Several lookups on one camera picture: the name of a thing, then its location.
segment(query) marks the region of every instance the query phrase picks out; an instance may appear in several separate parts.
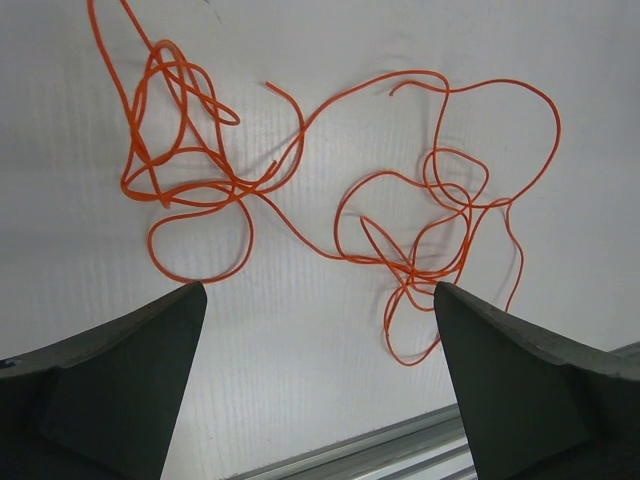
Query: white surface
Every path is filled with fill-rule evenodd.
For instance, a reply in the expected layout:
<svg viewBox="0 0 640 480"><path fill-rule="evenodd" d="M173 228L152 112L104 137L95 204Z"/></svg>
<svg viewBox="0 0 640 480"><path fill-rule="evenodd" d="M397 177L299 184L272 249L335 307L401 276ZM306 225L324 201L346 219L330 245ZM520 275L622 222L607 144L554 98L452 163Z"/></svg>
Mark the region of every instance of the white surface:
<svg viewBox="0 0 640 480"><path fill-rule="evenodd" d="M117 2L98 3L107 44L132 88L146 52ZM131 5L153 39L175 40L206 67L222 101L242 116L227 134L239 165L264 165L295 126L265 80L306 112L388 69L435 69L454 85L516 77L543 89L561 109L565 135L548 175L514 209L527 269L513 312L604 349L640 338L637 2ZM132 203L118 187L128 131L84 0L0 0L0 63L0 357L8 357L176 285L145 250L146 229L162 212ZM335 206L352 182L382 166L413 173L437 100L407 90L335 107L310 133L303 167L275 200L330 246ZM155 108L146 138L161 146L176 117L169 103ZM446 142L489 163L497 196L523 185L552 141L547 108L517 89L459 97L451 110ZM390 273L325 261L264 206L249 206L256 249L241 274L208 289L166 480L228 476L454 401L441 351L406 369L383 348L381 292L394 286ZM362 207L390 227L426 223L423 204L396 184ZM230 209L168 228L158 239L163 258L183 273L219 271L244 238L236 215ZM512 250L497 215L486 227L462 285L502 302ZM353 241L367 245L361 236ZM400 351L415 351L434 333L433 319L409 307L396 325Z"/></svg>

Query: orange wire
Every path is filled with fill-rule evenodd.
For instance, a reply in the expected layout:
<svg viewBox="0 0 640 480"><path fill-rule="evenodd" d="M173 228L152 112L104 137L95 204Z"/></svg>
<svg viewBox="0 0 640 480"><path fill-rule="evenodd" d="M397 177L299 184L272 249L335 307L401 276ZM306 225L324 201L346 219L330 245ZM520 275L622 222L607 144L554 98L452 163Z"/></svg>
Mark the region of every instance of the orange wire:
<svg viewBox="0 0 640 480"><path fill-rule="evenodd" d="M162 262L160 262L155 253L153 242L157 230L168 223L178 220L211 215L220 212L230 205L235 204L237 204L242 211L242 214L244 215L249 228L249 240L246 251L240 261L231 269L209 278L200 279L200 281L203 283L215 283L225 280L238 273L249 261L255 239L255 227L253 224L253 219L244 200L249 196L257 197L267 203L267 205L269 205L274 210L274 212L282 219L285 225L289 229L291 229L293 234L296 235L304 244L306 244L317 254L331 260L343 260L360 265L384 265L391 271L399 285L390 295L384 309L383 325L385 340L389 352L398 363L405 366L413 366L421 363L429 356L429 354L440 342L440 337L436 335L436 338L429 345L429 347L425 349L423 353L417 355L413 360L406 360L402 358L395 351L391 341L391 325L400 302L406 297L414 308L423 312L433 311L433 306L421 305L416 299L416 294L421 296L433 297L435 285L439 281L451 280L456 284L460 281L460 277L469 258L471 246L473 244L473 240L476 237L480 224L490 211L500 209L504 215L505 229L516 248L519 258L517 276L506 304L506 310L509 309L513 301L513 297L520 285L522 273L524 270L524 251L522 249L522 245L516 238L511 228L511 209L516 200L518 200L520 197L522 197L522 195L529 191L547 171L560 144L560 114L551 98L549 98L546 94L527 83L506 78L487 80L465 87L451 88L449 81L441 73L430 70L404 70L380 75L329 98L322 105L320 105L320 107L318 107L308 119L305 120L302 110L300 109L300 106L295 101L295 99L272 83L267 82L266 86L274 93L287 100L294 109L298 121L298 133L296 134L295 138L289 143L282 156L277 161L273 161L267 168L266 172L258 180L247 180L240 177L234 171L233 166L230 164L225 152L222 133L223 125L239 125L240 117L231 108L227 107L218 100L213 82L202 67L189 62L182 51L178 48L178 46L170 40L160 40L155 44L152 43L142 29L140 23L138 22L138 19L134 15L127 1L120 0L120 3L125 9L142 41L149 50L149 56L145 65L144 74L135 89L131 102L129 101L122 82L120 81L109 52L104 45L96 18L95 0L87 0L89 19L98 49L100 51L100 54L102 55L102 58L104 59L105 65L107 67L107 70L109 71L109 74L111 75L114 85L116 86L118 94L120 95L124 112L131 130L131 144L129 147L127 163L120 180L120 187L122 188L122 191L126 196L139 202L158 201L165 208L170 208L171 204L178 204L196 209L195 211L189 213L170 215L166 218L163 218L162 220L156 222L149 230L149 233L147 235L147 246L149 255L154 265L164 275L172 280L182 283L187 283L194 280L169 271L166 267L164 267ZM165 84L167 85L167 88L169 89L171 97L176 104L176 107L180 111L181 117L178 133L171 147L165 153L153 157L149 153L144 138L142 137L142 134L140 132L140 128L146 112L149 83L151 79L156 75L162 76ZM442 84L442 86L420 82L415 79L406 79L406 77L408 76L422 76L435 79L438 80ZM341 99L349 95L353 95L356 92L364 90L372 85L390 79L401 79L403 77L405 79L397 83L391 89L389 95L393 96L399 89L406 86L414 86L443 95L440 112L438 114L438 121L436 123L434 131L433 148L430 152L427 153L422 164L422 178L420 178L419 180L413 180L393 170L381 170L378 172L374 172L357 182L351 189L346 192L346 194L338 203L337 211L334 217L333 237L337 253L326 252L313 244L309 239L307 239L287 218L284 212L268 197L268 194L284 187L293 178L302 161L305 135L311 125L325 110L327 110L330 106L340 101ZM511 197L499 198L490 203L479 203L479 198L483 195L483 193L485 193L486 187L489 184L489 168L485 163L467 153L453 148L444 148L439 146L440 131L442 129L442 124L451 95L468 92L494 84L507 84L522 87L543 99L549 105L551 112L553 113L556 125L556 136L551 151L545 162L543 163L541 169L534 176L533 180L525 185L524 188L522 188L519 192L515 193ZM202 108L208 113L208 115L211 117L211 120L213 121L217 143L215 148L209 147L209 145L202 137L200 131L197 129L189 116L189 100L193 97L199 100ZM197 143L196 146L183 146L185 135L188 131L191 132L195 137ZM167 164L176 156L184 153L201 153L205 155L211 160L212 165L216 167L222 178L212 178L203 181L192 181L164 190L158 180L156 169L164 164ZM456 155L459 158L469 162L471 165L479 167L484 175L484 179L480 188L478 188L474 192L470 192L468 189L455 182L444 181L442 179L441 170L438 163L438 155L440 153ZM142 162L142 166L134 169L134 163L136 159L139 159ZM144 174L149 175L152 185L152 191L140 190L133 186L134 180ZM362 230L367 240L371 244L375 255L348 253L342 247L340 236L340 222L344 217L344 211L347 208L349 201L353 198L356 192L358 192L365 185L369 185L371 182L382 177L394 177L400 179L408 185L424 190L428 194L429 198L435 201L435 203L437 203L443 209L443 217L437 221L426 224L420 230L410 248L409 253L407 254L396 243L393 237L388 232L386 232L378 223L367 216L361 216L360 224ZM219 192L223 194L224 198L217 201L204 202L189 200L185 197L186 193L193 192L199 189L209 189L215 192ZM460 241L460 245L457 249L456 254L449 261L449 263L439 269L425 270L418 268L418 251L426 235L433 229L441 225L458 221L462 221L462 223L464 224L465 233L462 240ZM376 241L374 235L372 234L373 231L377 232L377 234L381 236L389 246L392 247L393 251L400 260L392 260L387 254L383 252L383 249L380 247L378 241Z"/></svg>

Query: table surface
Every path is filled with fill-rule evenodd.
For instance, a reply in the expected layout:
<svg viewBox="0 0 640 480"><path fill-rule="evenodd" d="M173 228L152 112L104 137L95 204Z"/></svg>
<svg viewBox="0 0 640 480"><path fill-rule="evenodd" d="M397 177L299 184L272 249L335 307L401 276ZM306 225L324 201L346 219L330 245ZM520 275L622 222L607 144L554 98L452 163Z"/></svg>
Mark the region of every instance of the table surface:
<svg viewBox="0 0 640 480"><path fill-rule="evenodd" d="M147 53L118 2L97 3L107 46L131 92ZM560 108L564 137L548 174L513 211L527 265L512 310L602 349L640 339L636 2L131 0L131 6L152 39L176 41L204 66L220 99L241 115L240 127L225 130L240 170L264 168L273 147L295 129L290 107L264 88L266 80L294 95L305 112L395 69L438 70L454 85L514 77L541 88ZM4 358L122 315L176 284L156 271L145 247L146 230L162 209L133 203L119 189L128 126L84 0L0 0L0 61ZM162 94L154 101L145 138L161 149L178 117ZM354 181L383 167L415 172L439 101L417 89L393 99L372 91L345 100L309 133L300 172L274 201L330 248L337 202ZM492 169L491 193L504 196L533 176L553 133L543 102L517 88L491 87L452 101L443 139L483 158ZM192 172L207 173L201 160L189 162ZM357 207L411 238L429 209L401 184L382 183L363 193ZM412 369L385 350L382 308L395 287L385 268L324 260L257 200L248 206L256 218L255 251L240 274L208 287L167 480L226 477L455 401L441 350ZM353 225L348 241L367 249ZM245 241L242 218L229 207L167 227L158 251L177 271L206 276L225 269ZM512 259L501 218L492 215L461 285L503 305ZM403 304L393 333L401 352L418 351L435 334L434 319Z"/></svg>

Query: orange cable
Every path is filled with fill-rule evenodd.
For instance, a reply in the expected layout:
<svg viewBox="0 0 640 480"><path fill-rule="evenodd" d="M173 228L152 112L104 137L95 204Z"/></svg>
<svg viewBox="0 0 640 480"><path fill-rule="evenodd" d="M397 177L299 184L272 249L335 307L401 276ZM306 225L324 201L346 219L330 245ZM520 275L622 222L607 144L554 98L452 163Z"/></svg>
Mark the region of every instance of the orange cable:
<svg viewBox="0 0 640 480"><path fill-rule="evenodd" d="M171 204L178 204L197 209L189 213L170 215L156 222L150 228L147 235L149 255L152 262L160 272L177 282L187 283L194 280L169 271L158 259L154 249L153 240L160 227L178 220L211 215L222 211L230 205L237 204L242 211L249 228L247 249L240 261L238 261L238 263L231 269L209 278L200 279L200 281L203 283L215 283L238 273L249 261L255 239L255 227L251 213L245 204L245 199L249 196L257 197L269 205L285 225L293 232L293 234L317 254L331 260L344 260L361 265L384 265L390 270L399 285L390 295L384 309L383 326L385 340L389 352L398 363L405 366L413 366L421 363L427 358L427 356L429 356L440 342L440 337L436 336L429 347L425 349L423 353L417 355L413 360L406 360L397 354L391 341L391 325L400 302L404 297L407 297L414 308L423 312L433 311L433 306L421 305L416 299L416 294L432 297L437 282L442 280L451 280L453 283L457 284L460 281L460 277L464 271L467 259L469 258L471 246L480 224L490 211L500 209L504 215L505 229L516 248L519 258L516 280L506 304L506 310L509 309L513 301L513 297L520 285L524 270L524 250L511 229L511 209L516 200L529 191L547 171L560 144L560 114L551 98L549 98L545 93L527 83L507 78L487 80L465 87L451 88L449 81L441 73L430 70L403 70L380 75L334 95L320 105L320 107L318 107L315 112L305 120L302 110L296 100L277 86L267 82L266 86L274 93L287 100L294 109L298 121L298 133L288 144L282 156L277 161L273 161L267 168L266 172L258 180L251 181L242 178L234 171L224 148L222 126L239 125L240 117L231 108L218 100L213 82L207 72L202 67L189 62L178 46L172 41L165 39L160 40L155 44L152 43L142 29L138 19L127 3L127 0L120 0L120 3L149 50L144 74L135 89L131 101L129 100L124 86L122 85L109 52L104 45L96 18L95 0L87 0L89 20L91 22L91 27L93 29L98 49L118 91L131 131L131 144L129 147L127 163L120 180L120 187L127 197L135 201L157 201L167 209L170 208ZM144 138L142 137L140 128L146 112L149 83L156 75L162 76L176 107L180 111L181 117L178 133L171 147L165 153L152 157L145 144ZM422 76L435 79L438 80L442 86L436 86L414 79L407 80L407 76ZM381 170L374 172L357 182L346 192L338 203L334 217L333 237L337 253L326 252L307 239L287 218L284 212L268 197L268 195L284 187L293 178L302 161L305 135L311 125L325 110L345 97L355 94L356 92L364 90L372 85L378 84L379 82L402 78L405 79L397 83L391 89L389 95L393 96L399 89L406 86L414 86L443 95L442 104L438 114L438 121L434 131L433 148L427 153L422 164L422 178L419 180L413 180L393 170ZM553 113L556 125L556 136L551 151L543 163L542 168L534 176L533 180L531 180L524 188L511 197L499 198L490 203L479 203L479 198L483 193L485 193L486 187L489 184L489 168L485 163L467 153L453 148L439 146L440 131L442 129L442 124L451 95L468 92L494 84L507 84L522 87L543 99ZM213 121L217 143L215 148L211 148L207 145L200 131L189 116L189 99L192 97L199 100L202 108L208 113ZM195 137L197 143L196 146L183 146L184 138L188 131ZM192 181L164 190L158 180L156 169L167 164L176 156L184 153L201 153L205 155L210 159L212 165L220 172L220 174L223 175L223 178ZM456 155L470 164L479 167L484 175L484 180L482 181L480 188L474 192L470 192L465 187L455 182L444 181L438 164L438 155L440 153ZM134 168L136 158L140 159L143 164L137 169ZM132 186L133 181L144 174L149 175L152 191L140 190ZM276 179L278 174L281 174L281 178ZM357 191L365 185L368 185L382 177L394 177L408 185L426 191L429 198L435 201L443 209L444 216L437 221L426 224L420 230L408 254L403 251L396 241L393 240L393 237L378 223L367 216L361 216L360 224L362 230L371 244L375 255L348 253L342 247L340 236L340 222L344 216L344 211L349 204L349 201ZM186 193L199 189L210 189L220 192L224 195L224 198L218 201L203 202L189 200L185 197ZM434 270L419 269L417 266L418 251L425 236L434 228L458 221L463 222L465 234L454 257L442 268ZM395 254L401 260L391 260L389 256L383 252L382 248L374 238L372 233L373 231L377 232L377 234L392 247Z"/></svg>

